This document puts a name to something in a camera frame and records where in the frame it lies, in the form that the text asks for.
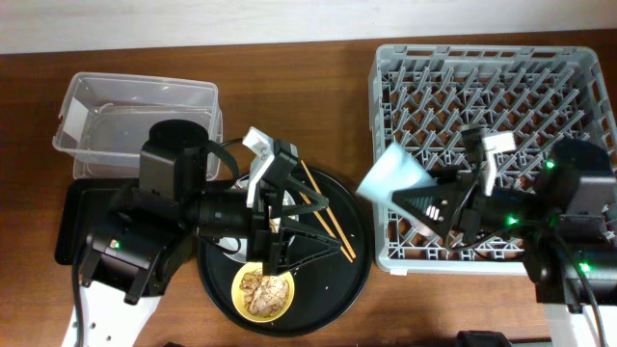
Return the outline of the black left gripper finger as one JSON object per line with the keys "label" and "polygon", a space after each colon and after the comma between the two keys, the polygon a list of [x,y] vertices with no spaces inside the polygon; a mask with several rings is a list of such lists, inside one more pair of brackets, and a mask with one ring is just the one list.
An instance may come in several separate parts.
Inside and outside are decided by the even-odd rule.
{"label": "black left gripper finger", "polygon": [[282,275],[316,260],[336,254],[342,244],[319,232],[284,227],[271,236],[269,274]]}
{"label": "black left gripper finger", "polygon": [[[292,169],[282,169],[279,178],[279,216],[302,215],[323,210],[329,206],[329,200],[315,190],[294,178]],[[284,205],[282,203],[285,191],[302,193],[309,199],[309,204]]]}

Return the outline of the blue plastic cup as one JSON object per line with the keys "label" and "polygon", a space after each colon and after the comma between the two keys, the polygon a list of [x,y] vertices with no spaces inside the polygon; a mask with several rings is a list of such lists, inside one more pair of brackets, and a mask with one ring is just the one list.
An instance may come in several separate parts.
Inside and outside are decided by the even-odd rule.
{"label": "blue plastic cup", "polygon": [[435,186],[435,179],[398,143],[391,143],[362,180],[356,193],[399,216],[416,218],[392,201],[394,191]]}

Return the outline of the food scraps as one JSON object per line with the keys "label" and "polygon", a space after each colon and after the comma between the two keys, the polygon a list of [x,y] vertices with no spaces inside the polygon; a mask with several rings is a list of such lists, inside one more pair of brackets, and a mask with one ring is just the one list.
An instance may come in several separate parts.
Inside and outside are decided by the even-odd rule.
{"label": "food scraps", "polygon": [[260,318],[277,315],[289,297],[289,282],[281,276],[264,276],[261,269],[247,272],[239,288],[245,310]]}

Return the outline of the yellow bowl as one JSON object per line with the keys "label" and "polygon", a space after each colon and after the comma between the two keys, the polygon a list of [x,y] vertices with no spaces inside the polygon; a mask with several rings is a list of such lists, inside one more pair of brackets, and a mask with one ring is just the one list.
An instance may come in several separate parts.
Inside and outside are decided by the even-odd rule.
{"label": "yellow bowl", "polygon": [[239,284],[240,281],[242,279],[242,277],[247,273],[247,272],[252,272],[256,269],[261,269],[262,270],[262,264],[261,263],[257,263],[257,262],[250,262],[247,263],[245,265],[243,265],[238,272],[236,273],[232,285],[231,285],[231,299],[233,302],[233,306],[235,307],[236,311],[245,319],[254,322],[254,323],[269,323],[269,322],[273,322],[279,318],[281,318],[287,311],[288,309],[291,307],[291,304],[294,300],[294,296],[295,296],[295,281],[292,277],[292,275],[290,273],[285,273],[283,275],[278,275],[281,277],[284,277],[288,282],[289,282],[289,297],[288,297],[288,301],[285,305],[285,307],[282,309],[282,311],[280,311],[277,315],[272,316],[270,318],[260,318],[257,316],[253,316],[251,315],[247,310],[245,310],[244,306],[243,306],[243,299],[242,299],[242,292],[239,288]]}

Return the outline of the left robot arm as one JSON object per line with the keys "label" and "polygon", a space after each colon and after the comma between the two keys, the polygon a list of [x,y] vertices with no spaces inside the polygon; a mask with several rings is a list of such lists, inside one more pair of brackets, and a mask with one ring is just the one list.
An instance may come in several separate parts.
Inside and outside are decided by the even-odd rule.
{"label": "left robot arm", "polygon": [[70,185],[56,247],[58,261],[71,268],[66,346],[132,345],[195,241],[237,239],[266,276],[340,251],[336,238],[299,220],[329,202],[295,178],[297,148],[256,128],[242,144],[255,156],[245,189],[234,179],[206,179],[209,156],[233,174],[237,162],[189,120],[162,120],[150,129],[137,177]]}

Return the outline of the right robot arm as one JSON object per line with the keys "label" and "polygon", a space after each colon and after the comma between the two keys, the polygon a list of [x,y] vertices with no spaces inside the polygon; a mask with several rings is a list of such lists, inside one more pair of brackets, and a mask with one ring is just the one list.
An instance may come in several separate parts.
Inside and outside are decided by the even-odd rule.
{"label": "right robot arm", "polygon": [[495,186],[496,156],[516,147],[512,132],[467,129],[463,139],[476,162],[470,179],[436,171],[434,185],[393,191],[394,208],[438,234],[453,253],[483,254],[497,238],[520,240],[554,344],[615,345],[616,248],[606,219],[616,177],[606,151],[582,140],[557,141],[525,193]]}

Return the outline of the grey dishwasher rack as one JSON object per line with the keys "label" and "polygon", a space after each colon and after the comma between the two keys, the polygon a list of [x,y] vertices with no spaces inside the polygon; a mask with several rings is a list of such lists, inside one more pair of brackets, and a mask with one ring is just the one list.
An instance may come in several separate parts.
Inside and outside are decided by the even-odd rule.
{"label": "grey dishwasher rack", "polygon": [[[452,170],[470,179],[459,130],[476,123],[514,133],[516,149],[496,156],[497,188],[531,192],[551,147],[565,139],[601,147],[616,177],[615,118],[589,48],[387,44],[376,51],[368,87],[374,163],[398,143],[431,176]],[[386,272],[525,274],[518,239],[492,240],[483,254],[453,253],[423,223],[372,203],[376,261]],[[616,190],[607,211],[616,248]]]}

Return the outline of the lower wooden chopstick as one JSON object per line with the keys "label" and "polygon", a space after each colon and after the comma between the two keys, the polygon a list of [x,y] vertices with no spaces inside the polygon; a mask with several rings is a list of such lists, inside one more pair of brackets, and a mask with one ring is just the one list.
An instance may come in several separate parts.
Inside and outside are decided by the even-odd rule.
{"label": "lower wooden chopstick", "polygon": [[[299,193],[301,198],[304,200],[304,202],[306,204],[310,204],[309,198],[303,194],[303,193]],[[332,232],[332,230],[330,229],[330,227],[328,226],[328,224],[324,221],[324,219],[321,217],[321,215],[319,214],[318,211],[312,211],[313,215],[316,217],[316,219],[318,220],[318,222],[321,224],[321,226],[326,230],[326,232],[328,233],[328,235],[334,239],[336,239],[334,233]],[[343,246],[340,246],[340,250],[343,253],[343,255],[348,259],[348,261],[350,263],[353,263],[353,259],[350,256],[350,254],[346,251],[346,249]]]}

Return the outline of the wooden chopstick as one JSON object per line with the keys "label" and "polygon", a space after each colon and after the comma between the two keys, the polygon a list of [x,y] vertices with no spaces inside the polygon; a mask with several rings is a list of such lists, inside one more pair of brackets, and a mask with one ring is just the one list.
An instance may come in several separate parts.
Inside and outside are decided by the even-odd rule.
{"label": "wooden chopstick", "polygon": [[[305,170],[305,173],[307,174],[308,179],[311,182],[314,190],[321,195],[322,192],[321,192],[319,186],[317,185],[317,183],[315,182],[312,174],[310,173],[310,170],[309,170],[308,166],[306,165],[305,161],[301,159],[300,162],[301,162],[301,164],[302,164],[302,166],[303,166],[303,168]],[[342,240],[343,245],[346,247],[350,257],[355,259],[357,257],[356,253],[355,253],[353,247],[351,246],[351,244],[349,243],[347,237],[345,236],[345,234],[344,234],[344,232],[343,232],[343,230],[342,230],[342,228],[341,228],[341,226],[340,226],[336,216],[334,215],[334,212],[332,211],[331,207],[327,207],[326,211],[327,211],[329,217],[331,218],[331,220],[332,220],[332,222],[333,222],[333,224],[335,226],[335,229],[336,229],[338,235],[340,236],[340,239]]]}
{"label": "wooden chopstick", "polygon": [[[303,193],[299,193],[301,198],[304,200],[304,202],[306,204],[310,204],[309,198],[303,194]],[[328,224],[324,221],[324,219],[321,217],[321,215],[319,214],[318,211],[312,211],[313,215],[316,217],[316,219],[318,220],[318,222],[321,224],[321,226],[326,230],[326,232],[328,233],[328,235],[334,239],[336,239],[334,233],[332,232],[332,230],[330,229],[330,227],[328,226]],[[340,246],[340,250],[343,253],[343,255],[348,259],[348,261],[350,263],[353,263],[353,259],[350,256],[350,254],[346,251],[346,249],[343,246]]]}

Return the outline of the upper wooden chopstick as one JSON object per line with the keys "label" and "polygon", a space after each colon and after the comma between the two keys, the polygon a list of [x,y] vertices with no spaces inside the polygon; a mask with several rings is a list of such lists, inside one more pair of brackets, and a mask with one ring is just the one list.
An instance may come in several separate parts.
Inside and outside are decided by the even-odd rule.
{"label": "upper wooden chopstick", "polygon": [[[308,166],[306,165],[305,161],[301,159],[300,162],[301,162],[301,164],[302,164],[302,166],[303,166],[303,168],[305,170],[305,173],[307,174],[308,179],[311,182],[314,190],[321,195],[322,192],[321,192],[319,186],[317,185],[317,183],[315,182],[312,174],[310,173],[310,170],[309,170]],[[345,234],[344,234],[344,232],[343,232],[343,230],[342,230],[342,228],[341,228],[341,226],[340,226],[336,216],[334,215],[334,212],[332,211],[331,207],[327,207],[326,211],[327,211],[329,217],[331,218],[331,220],[332,220],[332,222],[333,222],[333,224],[335,226],[335,229],[336,229],[338,235],[340,236],[340,239],[342,240],[343,245],[346,247],[350,257],[355,259],[357,257],[356,253],[355,253],[353,247],[351,246],[351,244],[349,243],[347,237],[345,236]]]}

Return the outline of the round black tray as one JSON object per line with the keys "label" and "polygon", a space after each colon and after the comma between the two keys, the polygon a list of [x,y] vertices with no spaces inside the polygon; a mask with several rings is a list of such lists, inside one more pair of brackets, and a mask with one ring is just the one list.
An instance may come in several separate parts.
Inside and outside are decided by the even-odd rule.
{"label": "round black tray", "polygon": [[372,262],[372,224],[357,196],[335,176],[309,167],[333,211],[356,258],[350,262],[334,254],[291,271],[295,282],[293,301],[286,313],[273,322],[255,323],[232,303],[233,278],[242,264],[201,242],[197,264],[201,282],[216,307],[237,326],[257,334],[294,337],[317,331],[341,316],[359,297]]}

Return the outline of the white round plate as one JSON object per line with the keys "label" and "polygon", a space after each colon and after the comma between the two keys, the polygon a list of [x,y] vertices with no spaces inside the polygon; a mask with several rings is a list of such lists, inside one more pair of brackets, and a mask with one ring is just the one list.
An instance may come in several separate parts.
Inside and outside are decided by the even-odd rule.
{"label": "white round plate", "polygon": [[[248,189],[248,184],[249,176],[246,174],[240,177],[240,179],[236,180],[231,189],[246,191]],[[292,198],[289,192],[284,191],[282,203],[284,206],[294,205],[295,200]],[[298,215],[291,216],[290,218],[296,222],[299,221]],[[269,223],[272,231],[279,231],[281,218],[270,219]],[[219,251],[223,252],[223,255],[227,258],[242,264],[245,264],[247,262],[247,239],[223,237],[216,241],[215,246],[218,246],[220,248]]]}

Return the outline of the black object at bottom edge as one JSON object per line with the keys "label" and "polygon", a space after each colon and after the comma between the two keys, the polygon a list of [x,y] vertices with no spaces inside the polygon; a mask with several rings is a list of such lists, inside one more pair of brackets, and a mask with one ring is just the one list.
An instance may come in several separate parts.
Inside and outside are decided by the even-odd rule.
{"label": "black object at bottom edge", "polygon": [[456,347],[512,347],[512,343],[500,332],[460,331],[456,336]]}

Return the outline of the clear plastic bin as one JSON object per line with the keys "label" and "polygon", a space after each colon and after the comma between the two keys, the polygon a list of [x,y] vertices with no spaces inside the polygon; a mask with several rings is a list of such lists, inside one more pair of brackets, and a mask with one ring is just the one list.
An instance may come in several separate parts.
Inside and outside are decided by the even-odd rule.
{"label": "clear plastic bin", "polygon": [[150,128],[162,120],[190,120],[209,139],[224,139],[218,88],[210,82],[168,77],[79,72],[68,86],[55,149],[74,158],[79,178],[139,175],[140,151]]}

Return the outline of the black rectangular tray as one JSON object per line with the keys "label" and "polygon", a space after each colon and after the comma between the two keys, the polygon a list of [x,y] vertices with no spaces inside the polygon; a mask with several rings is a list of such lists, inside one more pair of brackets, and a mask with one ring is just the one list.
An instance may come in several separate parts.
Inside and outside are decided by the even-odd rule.
{"label": "black rectangular tray", "polygon": [[194,241],[174,222],[132,206],[136,178],[80,178],[69,184],[55,260],[68,265],[82,246],[104,262],[147,269],[185,263]]}

